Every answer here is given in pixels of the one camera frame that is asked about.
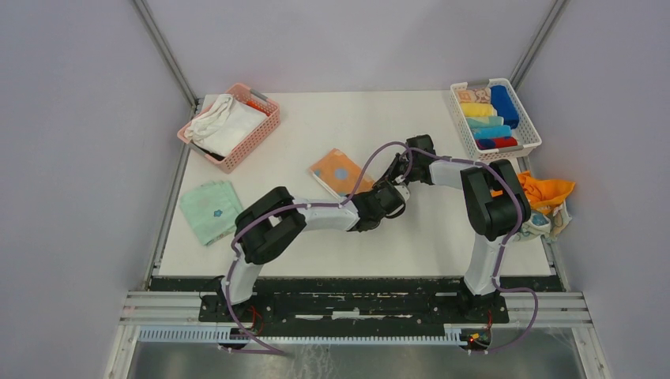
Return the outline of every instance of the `pink basket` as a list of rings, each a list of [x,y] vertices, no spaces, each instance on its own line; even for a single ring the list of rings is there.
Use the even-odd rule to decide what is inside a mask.
[[[247,138],[240,142],[235,148],[232,149],[231,153],[224,158],[224,160],[218,160],[199,148],[196,144],[191,142],[188,138],[184,137],[184,131],[190,126],[190,122],[186,124],[182,129],[177,133],[177,137],[182,140],[189,148],[193,149],[195,152],[203,155],[209,162],[219,167],[226,174],[230,174],[237,165],[242,162],[254,149],[269,136],[279,126],[279,104],[275,103],[271,99],[268,99],[262,93],[255,91],[244,84],[237,83],[230,87],[227,91],[227,94],[233,95],[237,101],[254,107],[259,111],[268,115],[268,118],[257,126],[253,132],[251,132]],[[209,108],[212,106],[209,105],[200,112],[200,114],[209,111]]]

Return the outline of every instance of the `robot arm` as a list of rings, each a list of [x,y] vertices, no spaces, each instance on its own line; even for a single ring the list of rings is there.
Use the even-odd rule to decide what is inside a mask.
[[[407,140],[410,148],[435,154],[428,135]],[[407,185],[422,182],[428,185],[450,186],[463,190],[468,218],[476,232],[472,260],[465,274],[464,291],[469,306],[476,306],[479,298],[494,294],[491,283],[500,241],[512,230],[517,212],[509,196],[493,197],[491,190],[500,190],[493,176],[482,167],[460,167],[420,152],[411,151],[412,167],[405,179],[402,175],[409,165],[408,157],[397,154],[386,173],[370,191],[355,194],[351,201],[339,207],[307,207],[291,209],[277,214],[252,227],[239,240],[242,252],[230,282],[230,298],[235,305],[248,300],[262,266],[277,257],[303,231],[337,229],[341,231],[369,231],[384,218],[398,217],[405,210],[409,199]],[[490,165],[507,182],[521,204],[523,220],[530,217],[530,206],[516,173],[508,160]],[[242,212],[235,224],[238,234],[243,228],[268,212],[291,204],[323,205],[338,201],[307,200],[294,198],[285,187],[277,187]]]

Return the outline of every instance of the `gray floor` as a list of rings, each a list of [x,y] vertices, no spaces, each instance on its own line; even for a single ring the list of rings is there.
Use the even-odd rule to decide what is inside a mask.
[[[517,334],[495,330],[494,345]],[[285,345],[288,356],[230,355],[203,343],[139,343],[131,374],[178,378],[580,378],[569,329],[533,330],[509,350],[469,357],[448,346]]]

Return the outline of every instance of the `plastic basket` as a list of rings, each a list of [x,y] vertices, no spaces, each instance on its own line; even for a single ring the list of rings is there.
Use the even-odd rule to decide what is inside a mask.
[[[493,85],[502,85],[507,89],[507,94],[510,95],[510,99],[512,99],[512,103],[514,103],[514,108],[516,108],[517,113],[519,113],[519,125],[516,129],[512,129],[512,137],[517,140],[518,145],[509,148],[479,150],[475,138],[472,136],[472,131],[468,127],[468,122],[465,120],[463,110],[458,103],[456,91],[467,88],[491,87]],[[470,159],[491,162],[497,159],[520,158],[527,156],[534,148],[542,144],[540,135],[537,133],[537,130],[535,130],[533,123],[530,122],[530,118],[525,112],[524,107],[521,105],[521,101],[519,101],[516,92],[512,88],[512,84],[510,84],[510,81],[507,79],[499,78],[490,79],[484,82],[452,84],[449,94],[449,111],[451,113],[451,119],[454,120],[456,131],[458,131],[458,135],[461,137],[461,142]]]
[[[270,133],[273,132],[279,126],[279,104],[275,103],[271,99],[268,99],[267,96],[262,93],[253,90],[247,87],[244,84],[237,83],[230,87],[225,93],[233,95],[236,100],[240,103],[252,102],[253,106],[264,112],[268,115],[268,118],[257,126],[253,132],[251,132],[242,142],[240,142],[235,148],[232,149],[231,153],[228,156],[224,157],[224,160],[218,160],[208,154],[203,149],[199,148],[191,140],[184,137],[184,131],[190,126],[190,122],[186,124],[182,129],[177,133],[177,137],[182,140],[189,148],[195,152],[204,156],[209,162],[219,167],[226,174],[230,174],[237,165],[244,160],[255,148],[257,148]],[[200,112],[209,111],[209,108],[212,106],[209,105]]]

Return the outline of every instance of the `white basket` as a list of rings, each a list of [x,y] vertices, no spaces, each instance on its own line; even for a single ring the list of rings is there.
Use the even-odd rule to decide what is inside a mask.
[[[505,86],[507,94],[510,96],[510,99],[512,99],[512,103],[514,103],[514,108],[517,110],[517,113],[519,113],[519,125],[516,129],[512,129],[512,137],[517,140],[519,145],[511,146],[509,148],[479,150],[477,148],[477,143],[475,142],[475,137],[472,136],[472,131],[468,127],[468,122],[465,121],[465,115],[458,103],[456,91],[467,89],[468,86],[470,88],[482,88],[484,86],[491,87],[493,85]],[[521,105],[521,101],[519,101],[516,92],[514,92],[512,84],[510,84],[510,81],[507,79],[490,79],[488,83],[479,82],[470,83],[469,85],[467,82],[452,84],[449,95],[449,111],[451,113],[451,119],[454,120],[456,131],[458,131],[458,135],[461,136],[461,142],[463,143],[463,146],[465,146],[465,151],[472,160],[491,162],[497,159],[520,158],[522,156],[527,156],[534,148],[542,144],[540,135],[537,133],[537,130],[535,130],[533,123],[530,122],[530,118],[528,117],[528,114],[525,113],[525,109]]]

